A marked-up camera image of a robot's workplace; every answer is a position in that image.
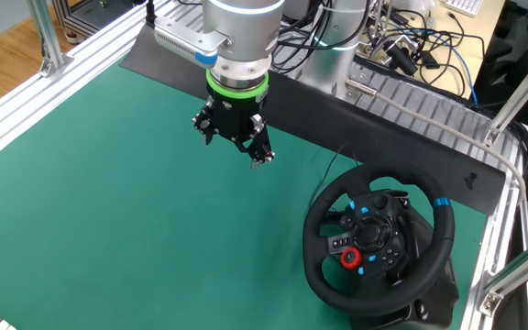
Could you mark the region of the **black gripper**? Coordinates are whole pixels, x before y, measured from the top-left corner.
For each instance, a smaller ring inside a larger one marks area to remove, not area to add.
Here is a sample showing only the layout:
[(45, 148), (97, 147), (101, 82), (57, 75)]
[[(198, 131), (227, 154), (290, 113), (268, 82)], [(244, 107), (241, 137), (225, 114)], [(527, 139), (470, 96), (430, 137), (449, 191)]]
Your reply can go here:
[(192, 119), (193, 127), (203, 136), (205, 146), (219, 134), (231, 140), (242, 153), (251, 158), (250, 169), (270, 163), (275, 153), (270, 145), (266, 121), (260, 114), (268, 90), (259, 94), (222, 93), (209, 91), (210, 99)]

